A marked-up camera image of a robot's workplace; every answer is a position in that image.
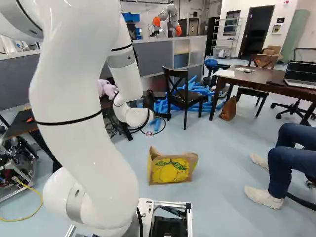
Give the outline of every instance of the wooden table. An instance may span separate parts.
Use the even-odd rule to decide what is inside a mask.
[[[108,99],[107,96],[100,98],[101,108],[102,110],[110,108],[112,106],[111,101]],[[5,138],[12,138],[22,134],[29,133],[33,139],[38,143],[38,145],[43,149],[43,151],[48,154],[48,156],[53,160],[53,172],[61,167],[61,164],[52,154],[48,146],[46,145],[43,137],[40,134],[38,125],[36,122],[26,122],[26,120],[30,117],[34,118],[33,112],[31,109],[20,111],[17,116],[14,118],[11,125],[7,126],[8,130],[4,134]],[[121,122],[121,126],[123,131],[128,138],[129,141],[133,140],[132,135],[128,130],[128,126],[126,123]]]
[[[253,69],[255,71],[252,73],[243,73],[239,70],[236,70],[236,68],[240,68],[240,67]],[[249,67],[249,66],[243,66],[243,65],[233,65],[230,67],[229,70],[232,70],[235,72],[235,77],[234,78],[226,78],[226,77],[221,77],[221,76],[218,77],[214,99],[212,102],[212,109],[209,116],[210,121],[212,121],[214,117],[219,92],[226,83],[229,83],[230,87],[227,93],[226,101],[229,100],[234,85],[245,86],[248,88],[253,88],[253,89],[271,92],[271,93],[275,93],[279,95],[286,95],[286,96],[294,97],[297,99],[311,101],[312,104],[308,108],[307,113],[305,113],[304,118],[301,121],[301,124],[309,125],[307,120],[313,113],[314,109],[316,108],[316,90],[286,85],[283,81],[285,71],[271,70],[271,69],[266,69],[266,68],[256,68],[256,67]],[[284,86],[267,84],[266,82],[268,80],[273,81],[273,82],[283,83]]]

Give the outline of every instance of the window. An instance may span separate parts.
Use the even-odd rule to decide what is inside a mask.
[[[240,11],[227,12],[223,35],[234,36],[236,34],[239,16],[240,16]]]

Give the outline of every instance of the yellow cable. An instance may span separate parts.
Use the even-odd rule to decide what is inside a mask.
[[[31,188],[31,187],[29,187],[29,186],[23,184],[18,178],[16,178],[15,180],[16,180],[18,183],[22,184],[22,185],[23,185],[24,187],[26,187],[27,189],[32,190],[32,191],[34,191],[35,193],[37,193],[37,194],[39,195],[39,197],[40,197],[40,206],[38,207],[38,209],[37,209],[33,214],[31,214],[31,215],[29,215],[29,216],[27,216],[27,217],[20,218],[20,219],[15,219],[15,220],[6,220],[6,219],[3,219],[3,218],[0,217],[0,220],[1,220],[1,221],[5,221],[5,222],[24,221],[24,220],[29,219],[29,218],[31,218],[32,216],[34,216],[34,215],[40,210],[41,206],[43,206],[43,196],[41,195],[41,193],[40,193],[39,191],[37,191],[37,190],[35,190],[35,189],[33,189],[33,188]]]

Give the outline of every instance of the pink stuffed toy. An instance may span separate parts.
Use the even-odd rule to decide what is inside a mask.
[[[108,80],[98,79],[97,81],[99,96],[107,95],[110,100],[113,99],[118,92],[118,88],[115,85],[111,85]]]

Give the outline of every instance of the paper bag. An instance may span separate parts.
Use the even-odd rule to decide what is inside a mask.
[[[237,104],[237,97],[233,96],[228,101],[226,101],[219,117],[226,121],[232,120],[236,115],[236,104]]]
[[[147,168],[149,185],[190,182],[197,163],[198,155],[195,153],[163,155],[150,147]]]

